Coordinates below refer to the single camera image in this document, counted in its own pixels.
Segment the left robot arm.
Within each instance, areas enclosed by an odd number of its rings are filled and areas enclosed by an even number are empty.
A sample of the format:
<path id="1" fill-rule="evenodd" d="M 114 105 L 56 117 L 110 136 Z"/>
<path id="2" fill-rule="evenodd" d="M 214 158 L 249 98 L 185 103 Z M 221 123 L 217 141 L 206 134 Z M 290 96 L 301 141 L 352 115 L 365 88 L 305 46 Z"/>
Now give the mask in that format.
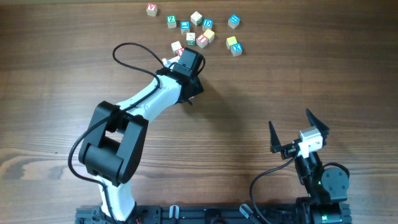
<path id="1" fill-rule="evenodd" d="M 172 105 L 203 92 L 198 78 L 202 54 L 186 48 L 152 74 L 152 82 L 128 100 L 97 105 L 88 129 L 76 140 L 84 179 L 99 185 L 102 204 L 76 211 L 76 223 L 141 223 L 131 193 L 131 178 L 141 161 L 147 128 Z"/>

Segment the red I wooden block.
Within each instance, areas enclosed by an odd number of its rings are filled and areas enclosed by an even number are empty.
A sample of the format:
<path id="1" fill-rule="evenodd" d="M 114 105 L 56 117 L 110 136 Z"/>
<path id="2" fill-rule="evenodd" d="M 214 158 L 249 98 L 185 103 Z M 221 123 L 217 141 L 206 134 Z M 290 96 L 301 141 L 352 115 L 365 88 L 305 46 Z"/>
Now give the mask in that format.
<path id="1" fill-rule="evenodd" d="M 185 50 L 184 47 L 178 49 L 178 50 L 177 50 L 177 55 L 178 55 L 178 56 L 181 56 L 181 55 L 183 54 L 183 51 L 184 51 L 184 50 Z"/>

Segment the blue X wooden block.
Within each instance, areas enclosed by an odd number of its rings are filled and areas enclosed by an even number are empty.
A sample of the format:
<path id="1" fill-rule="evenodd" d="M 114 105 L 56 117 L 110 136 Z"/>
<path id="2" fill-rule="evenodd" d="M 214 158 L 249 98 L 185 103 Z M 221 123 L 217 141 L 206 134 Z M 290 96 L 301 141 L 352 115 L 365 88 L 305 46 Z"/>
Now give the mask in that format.
<path id="1" fill-rule="evenodd" d="M 242 45 L 241 45 L 239 42 L 236 43 L 236 44 L 233 44 L 233 45 L 231 46 L 231 53 L 232 53 L 232 55 L 233 55 L 234 57 L 236 57 L 236 56 L 238 56 L 238 55 L 241 55 L 242 52 L 243 52 L 243 48 L 242 48 Z"/>

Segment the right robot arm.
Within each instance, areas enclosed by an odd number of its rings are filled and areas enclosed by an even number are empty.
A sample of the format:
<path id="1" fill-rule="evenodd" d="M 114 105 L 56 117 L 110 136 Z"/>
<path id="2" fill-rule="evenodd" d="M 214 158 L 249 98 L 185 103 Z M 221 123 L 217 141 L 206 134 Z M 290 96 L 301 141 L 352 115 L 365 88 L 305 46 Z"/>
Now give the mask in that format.
<path id="1" fill-rule="evenodd" d="M 318 151 L 326 146 L 329 127 L 306 110 L 310 127 L 299 131 L 298 139 L 283 145 L 272 122 L 269 122 L 271 152 L 290 159 L 308 193 L 298 198 L 297 215 L 302 223 L 351 223 L 348 199 L 349 170 L 336 162 L 323 164 Z"/>

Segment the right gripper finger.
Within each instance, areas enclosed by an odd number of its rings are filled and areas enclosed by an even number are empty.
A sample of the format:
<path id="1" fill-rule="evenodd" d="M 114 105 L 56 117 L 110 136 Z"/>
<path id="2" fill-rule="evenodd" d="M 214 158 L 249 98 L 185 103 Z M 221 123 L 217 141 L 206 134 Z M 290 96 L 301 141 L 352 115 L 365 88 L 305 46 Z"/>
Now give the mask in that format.
<path id="1" fill-rule="evenodd" d="M 276 130 L 272 121 L 269 121 L 269 131 L 270 131 L 270 151 L 280 151 L 281 144 L 277 136 Z"/>
<path id="2" fill-rule="evenodd" d="M 308 108 L 306 109 L 306 115 L 311 126 L 316 127 L 322 136 L 329 135 L 329 127 L 321 122 Z"/>

